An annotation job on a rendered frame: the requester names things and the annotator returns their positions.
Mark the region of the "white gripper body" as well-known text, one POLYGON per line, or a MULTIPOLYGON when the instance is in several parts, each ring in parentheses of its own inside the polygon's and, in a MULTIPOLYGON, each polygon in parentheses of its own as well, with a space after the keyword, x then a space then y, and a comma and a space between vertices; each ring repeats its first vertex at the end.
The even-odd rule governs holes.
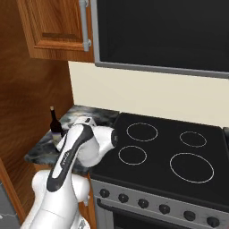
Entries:
POLYGON ((61 151, 61 148, 63 147, 64 141, 65 141, 65 137, 66 137, 66 134, 63 136, 60 142, 55 146, 58 151, 61 151))

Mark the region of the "black microwave oven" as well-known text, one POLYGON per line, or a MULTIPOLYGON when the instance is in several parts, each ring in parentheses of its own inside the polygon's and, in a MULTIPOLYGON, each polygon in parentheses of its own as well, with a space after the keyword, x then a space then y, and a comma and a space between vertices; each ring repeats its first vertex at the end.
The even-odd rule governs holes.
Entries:
POLYGON ((229 0, 91 0, 95 65, 229 79, 229 0))

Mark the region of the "dark wine bottle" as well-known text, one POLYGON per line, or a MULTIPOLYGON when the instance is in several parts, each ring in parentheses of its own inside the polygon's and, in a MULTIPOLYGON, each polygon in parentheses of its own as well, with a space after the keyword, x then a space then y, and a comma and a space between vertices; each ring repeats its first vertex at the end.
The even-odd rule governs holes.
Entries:
POLYGON ((62 139, 64 135, 64 131, 61 123, 56 119, 55 109, 52 106, 50 107, 50 112, 52 116, 52 122, 50 123, 50 130, 52 132, 53 142, 55 145, 57 145, 62 139))

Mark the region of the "tall wooden cupboard side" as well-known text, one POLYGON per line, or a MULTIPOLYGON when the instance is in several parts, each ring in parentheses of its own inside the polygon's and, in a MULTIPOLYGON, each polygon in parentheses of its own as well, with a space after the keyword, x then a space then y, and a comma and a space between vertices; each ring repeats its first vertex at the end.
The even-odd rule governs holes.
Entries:
POLYGON ((24 156, 50 129, 49 107, 62 117, 72 105, 68 63, 31 58, 16 0, 0 0, 0 176, 21 221, 36 173, 24 156))

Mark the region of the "wooden cupboard door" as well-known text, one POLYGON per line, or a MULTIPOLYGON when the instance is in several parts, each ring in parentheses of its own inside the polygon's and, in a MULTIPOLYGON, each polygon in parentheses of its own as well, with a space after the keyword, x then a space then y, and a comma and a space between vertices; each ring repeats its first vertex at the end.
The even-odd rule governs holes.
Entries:
POLYGON ((88 52, 82 45, 79 0, 17 0, 17 4, 32 58, 94 62, 90 0, 88 52))

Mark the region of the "grey oven front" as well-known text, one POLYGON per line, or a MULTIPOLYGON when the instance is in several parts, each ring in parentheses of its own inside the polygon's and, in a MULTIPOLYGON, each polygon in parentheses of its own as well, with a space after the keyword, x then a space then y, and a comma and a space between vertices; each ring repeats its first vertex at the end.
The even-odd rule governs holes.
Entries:
POLYGON ((97 229, 165 229, 163 226, 144 223, 132 217, 107 211, 97 205, 97 198, 101 199, 103 204, 110 207, 131 211, 172 224, 182 225, 190 229, 229 229, 229 213, 224 211, 204 208, 191 203, 169 199, 94 179, 91 180, 91 184, 94 195, 97 229), (107 198, 102 198, 99 194, 101 189, 109 190, 110 195, 107 198), (121 203, 118 199, 121 193, 129 197, 126 203, 121 203), (138 205, 139 199, 147 200, 148 207, 141 208, 138 205), (159 206, 162 204, 170 207, 169 214, 164 215, 159 211, 159 206), (186 220, 183 216, 185 211, 194 212, 196 214, 196 219, 194 221, 186 220), (218 227, 213 228, 208 225, 207 218, 210 216, 219 219, 220 225, 218 227))

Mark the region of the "black hob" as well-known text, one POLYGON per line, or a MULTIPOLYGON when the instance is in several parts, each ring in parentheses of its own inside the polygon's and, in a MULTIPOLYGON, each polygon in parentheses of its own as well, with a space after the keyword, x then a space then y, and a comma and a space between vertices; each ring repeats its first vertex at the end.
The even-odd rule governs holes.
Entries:
POLYGON ((229 212, 220 127, 121 113, 114 128, 118 144, 93 167, 93 179, 229 212))

